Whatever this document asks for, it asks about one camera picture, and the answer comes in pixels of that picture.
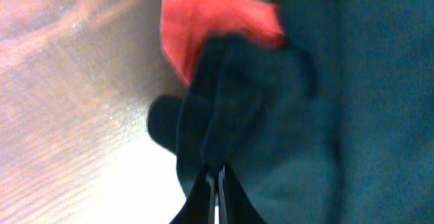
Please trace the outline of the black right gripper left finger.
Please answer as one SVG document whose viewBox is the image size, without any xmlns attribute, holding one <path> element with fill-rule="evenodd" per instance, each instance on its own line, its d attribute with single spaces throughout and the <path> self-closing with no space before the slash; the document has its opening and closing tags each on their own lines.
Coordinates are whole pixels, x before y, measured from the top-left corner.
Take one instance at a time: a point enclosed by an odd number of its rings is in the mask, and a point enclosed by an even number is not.
<svg viewBox="0 0 434 224">
<path fill-rule="evenodd" d="M 195 179 L 193 188 L 181 210 L 170 224 L 214 224 L 215 180 L 208 169 Z"/>
</svg>

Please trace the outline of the black t-shirt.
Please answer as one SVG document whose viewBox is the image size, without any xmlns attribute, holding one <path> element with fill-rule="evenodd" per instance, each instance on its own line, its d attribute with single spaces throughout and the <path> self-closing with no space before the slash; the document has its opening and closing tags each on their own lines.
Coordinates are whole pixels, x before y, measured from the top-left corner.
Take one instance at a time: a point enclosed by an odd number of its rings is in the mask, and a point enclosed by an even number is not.
<svg viewBox="0 0 434 224">
<path fill-rule="evenodd" d="M 433 222 L 433 0 L 279 0 L 283 46 L 209 38 L 151 105 L 186 195 L 234 174 L 267 223 Z"/>
</svg>

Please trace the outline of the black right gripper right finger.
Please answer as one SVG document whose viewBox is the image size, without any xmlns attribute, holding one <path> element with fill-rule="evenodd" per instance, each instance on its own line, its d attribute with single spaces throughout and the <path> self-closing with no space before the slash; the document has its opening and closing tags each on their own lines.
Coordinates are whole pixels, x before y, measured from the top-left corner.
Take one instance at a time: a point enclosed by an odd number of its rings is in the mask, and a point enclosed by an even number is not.
<svg viewBox="0 0 434 224">
<path fill-rule="evenodd" d="M 218 173 L 218 205 L 222 224 L 266 224 L 231 168 Z"/>
</svg>

